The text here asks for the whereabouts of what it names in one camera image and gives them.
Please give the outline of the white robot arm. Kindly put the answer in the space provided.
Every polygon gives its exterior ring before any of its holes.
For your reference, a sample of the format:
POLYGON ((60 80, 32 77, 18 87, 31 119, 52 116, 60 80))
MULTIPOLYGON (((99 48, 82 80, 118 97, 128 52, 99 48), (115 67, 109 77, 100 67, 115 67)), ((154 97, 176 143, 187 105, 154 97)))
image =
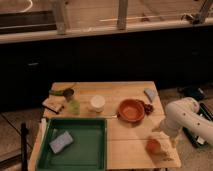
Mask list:
POLYGON ((199 116, 199 109, 199 103, 192 97, 169 102, 165 106, 165 117, 152 131, 166 134, 173 148, 178 144, 179 132, 183 127, 213 145, 213 121, 199 116))

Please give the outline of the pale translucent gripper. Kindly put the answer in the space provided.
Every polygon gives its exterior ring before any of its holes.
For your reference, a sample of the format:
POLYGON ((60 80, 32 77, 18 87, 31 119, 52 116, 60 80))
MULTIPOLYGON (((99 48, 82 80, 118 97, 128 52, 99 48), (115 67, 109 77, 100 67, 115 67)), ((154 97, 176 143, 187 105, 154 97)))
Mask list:
POLYGON ((163 132, 169 137, 171 145, 175 148, 178 144, 179 132, 170 128, 164 121, 161 121, 152 129, 153 132, 163 132))

